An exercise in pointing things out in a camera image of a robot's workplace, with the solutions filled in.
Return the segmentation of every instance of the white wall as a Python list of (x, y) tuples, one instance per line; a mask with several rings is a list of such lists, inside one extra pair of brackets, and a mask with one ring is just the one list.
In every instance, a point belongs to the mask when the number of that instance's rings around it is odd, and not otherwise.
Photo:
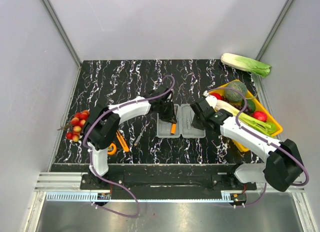
[(82, 60), (255, 58), (286, 0), (50, 0)]
[(298, 145), (310, 173), (306, 194), (320, 225), (320, 0), (296, 0), (262, 61), (272, 65), (263, 79), (283, 137)]
[(0, 230), (19, 231), (77, 68), (40, 0), (0, 0)]

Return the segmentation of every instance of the black marble tabletop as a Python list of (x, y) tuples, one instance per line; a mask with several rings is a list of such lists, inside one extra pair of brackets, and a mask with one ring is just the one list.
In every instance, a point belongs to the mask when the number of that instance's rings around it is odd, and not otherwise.
[[(84, 61), (68, 113), (103, 105), (123, 103), (156, 89), (165, 75), (173, 75), (174, 103), (191, 104), (205, 90), (239, 79), (256, 93), (251, 74), (223, 65), (219, 59), (190, 60), (90, 60)], [(136, 138), (146, 126), (138, 146)], [(130, 148), (124, 152), (117, 139), (110, 164), (233, 164), (255, 163), (251, 152), (239, 152), (231, 139), (207, 131), (206, 138), (158, 138), (157, 115), (136, 117), (119, 127)], [(63, 133), (55, 164), (88, 164), (89, 154), (80, 143), (70, 142)]]

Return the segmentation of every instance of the green vegetable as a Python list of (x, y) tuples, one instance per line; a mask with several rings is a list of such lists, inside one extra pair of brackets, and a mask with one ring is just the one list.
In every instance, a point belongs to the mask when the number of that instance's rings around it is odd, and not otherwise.
[[(232, 88), (232, 89), (234, 89), (236, 91), (239, 91), (243, 95), (246, 95), (247, 92), (248, 92), (248, 89), (247, 89), (246, 85), (244, 83), (242, 83), (241, 81), (239, 81), (239, 80), (231, 81), (230, 83), (228, 83), (228, 85), (226, 87), (227, 88)], [(224, 91), (224, 96), (231, 103), (238, 103), (238, 102), (241, 102), (243, 100), (242, 96), (240, 94), (238, 94), (235, 91), (232, 91), (231, 89), (226, 89)]]
[(270, 121), (267, 121), (267, 122), (265, 122), (267, 125), (270, 125), (271, 126), (271, 128), (269, 128), (268, 129), (268, 134), (269, 135), (272, 135), (273, 133), (275, 133), (276, 131), (277, 131), (277, 126), (274, 124), (274, 123), (272, 123), (272, 122), (270, 122)]
[[(214, 109), (216, 111), (218, 111), (220, 109), (224, 109), (224, 110), (230, 112), (231, 114), (233, 114), (233, 116), (236, 116), (239, 113), (239, 110), (237, 110), (231, 104), (229, 104), (223, 100), (218, 100)], [(258, 119), (252, 118), (251, 116), (249, 116), (245, 113), (240, 114), (239, 120), (241, 122), (245, 123), (247, 126), (250, 126), (251, 128), (261, 132), (262, 134), (264, 134), (266, 136), (270, 136), (269, 131), (271, 129), (271, 125), (269, 125), (265, 122), (262, 122)]]
[(255, 73), (265, 78), (270, 73), (270, 65), (243, 57), (232, 53), (224, 53), (221, 56), (221, 62), (224, 65), (231, 66), (235, 69)]
[[(247, 109), (249, 110), (249, 112), (250, 113), (253, 113), (253, 112), (255, 112), (256, 111), (256, 104), (255, 104), (255, 102), (253, 102), (252, 100), (246, 100), (246, 102), (247, 102)], [(245, 106), (245, 101), (244, 100), (242, 100), (242, 102), (241, 102), (241, 106), (242, 107), (244, 107)]]

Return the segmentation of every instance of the stainless steel floor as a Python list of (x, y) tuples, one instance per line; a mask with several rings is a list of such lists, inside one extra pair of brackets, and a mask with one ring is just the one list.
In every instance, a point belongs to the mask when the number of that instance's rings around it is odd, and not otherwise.
[[(249, 194), (255, 200), (257, 194)], [(106, 206), (134, 214), (133, 202)], [(90, 203), (46, 201), (38, 232), (301, 232), (293, 198), (269, 193), (247, 208), (221, 207), (212, 203), (141, 203), (138, 218), (125, 218), (94, 209)]]

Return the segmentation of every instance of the avocado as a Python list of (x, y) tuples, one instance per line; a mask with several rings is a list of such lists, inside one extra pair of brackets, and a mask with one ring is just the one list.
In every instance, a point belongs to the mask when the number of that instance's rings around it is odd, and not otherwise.
[[(246, 107), (247, 107), (247, 109), (249, 110), (250, 113), (253, 113), (253, 112), (256, 111), (255, 102), (253, 102), (253, 101), (250, 100), (250, 99), (247, 99), (247, 100), (246, 100), (246, 103), (247, 103)], [(241, 106), (242, 106), (242, 107), (245, 106), (245, 101), (244, 101), (244, 100), (242, 100)]]

